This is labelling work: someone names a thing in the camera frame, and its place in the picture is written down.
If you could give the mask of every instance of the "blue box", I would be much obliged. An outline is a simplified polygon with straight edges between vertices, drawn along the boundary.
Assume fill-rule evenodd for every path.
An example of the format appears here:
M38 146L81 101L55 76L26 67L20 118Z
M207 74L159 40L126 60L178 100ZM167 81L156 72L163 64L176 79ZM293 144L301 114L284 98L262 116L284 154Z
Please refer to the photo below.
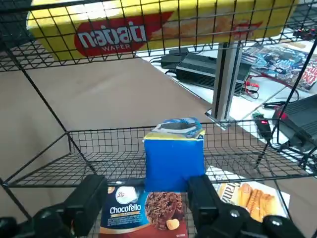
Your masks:
M145 190L186 192L189 177L205 174L204 134L196 118L169 119L148 133Z

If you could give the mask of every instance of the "snack package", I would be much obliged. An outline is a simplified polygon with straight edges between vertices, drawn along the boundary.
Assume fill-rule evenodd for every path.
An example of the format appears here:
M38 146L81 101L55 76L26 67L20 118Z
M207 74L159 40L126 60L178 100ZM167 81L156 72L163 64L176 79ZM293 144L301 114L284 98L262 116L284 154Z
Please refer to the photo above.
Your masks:
M206 175L208 175L211 181L228 178L243 179L242 176L235 175L228 171L222 171L213 166L209 166ZM242 183L213 183L213 186L223 202L245 208L250 213L250 216L258 222L262 222L263 218L267 215L287 217L278 191L272 187L254 181ZM288 208L290 195L282 192L282 196Z
M149 237L188 237L181 194L109 187L99 238Z
M187 191L205 173L204 134L196 118L168 119L144 137L146 191Z
M70 0L33 0L32 5ZM278 35L298 0L109 0L29 12L56 60Z

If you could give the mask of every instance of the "wire basket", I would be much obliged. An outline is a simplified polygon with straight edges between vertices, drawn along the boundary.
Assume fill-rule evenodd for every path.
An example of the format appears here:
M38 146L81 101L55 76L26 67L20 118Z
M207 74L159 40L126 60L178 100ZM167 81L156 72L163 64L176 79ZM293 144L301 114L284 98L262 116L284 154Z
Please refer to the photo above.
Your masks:
M215 1L211 12L202 14L204 8L198 7L200 2L197 0L193 1L192 12L186 17L182 15L185 10L180 0L153 0L147 3L135 0L128 7L124 1L118 1L114 7L109 6L112 2L77 0L41 5L37 1L31 5L30 1L1 0L0 71L161 56L182 46L189 47L191 52L211 51L218 49L218 42L224 41L231 42L228 48L251 46L255 42L295 42L302 38L294 31L314 27L317 19L314 1L299 4L297 0L272 0L261 8L259 4L264 2L262 0L250 0L246 7L232 0L227 10L223 10L224 7ZM157 12L155 17L147 14L152 5ZM168 5L174 6L175 16L170 18L164 10ZM153 37L154 33L150 35L148 32L142 38L139 35L129 36L130 41L120 41L117 45L108 44L116 41L117 36L109 36L107 44L106 41L102 42L104 35L100 36L103 40L91 37L105 26L111 32L113 29L118 32L122 27L129 28L129 24L135 20L129 16L130 8L139 9L136 27L143 27L146 31L155 28L157 36ZM113 19L118 12L121 14L119 23ZM276 16L282 13L282 20L273 23L279 19ZM266 18L257 22L259 15L266 15ZM67 30L61 19L67 22ZM82 19L85 23L78 26ZM229 27L221 28L220 21L225 21ZM203 30L202 27L206 25L209 26L208 30Z
M270 145L257 139L252 120L230 121L227 130L217 123L204 123L204 158L210 166L222 170L226 179L216 182L290 179L317 175L317 159L295 150L281 150L277 133ZM10 176L9 187L75 187L88 174L104 175L109 184L143 185L146 156L143 137L154 127L106 130L76 130L62 135L25 166ZM49 148L69 138L69 152L46 165L21 176L35 160L45 157ZM232 177L228 172L241 176Z

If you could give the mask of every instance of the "yellow box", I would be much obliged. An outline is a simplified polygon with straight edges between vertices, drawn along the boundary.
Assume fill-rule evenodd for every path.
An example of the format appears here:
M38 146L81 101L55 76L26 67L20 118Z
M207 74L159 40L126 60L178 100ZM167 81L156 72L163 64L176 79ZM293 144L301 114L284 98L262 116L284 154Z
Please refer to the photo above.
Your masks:
M32 5L65 2L33 0ZM298 0L111 0L29 12L56 60L278 35Z

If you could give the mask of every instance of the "chocofello package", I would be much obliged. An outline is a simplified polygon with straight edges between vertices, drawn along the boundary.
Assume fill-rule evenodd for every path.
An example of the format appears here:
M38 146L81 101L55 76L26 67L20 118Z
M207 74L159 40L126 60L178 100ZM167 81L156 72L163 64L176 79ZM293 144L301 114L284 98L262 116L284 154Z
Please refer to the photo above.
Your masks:
M99 237L187 238L181 194L109 187Z

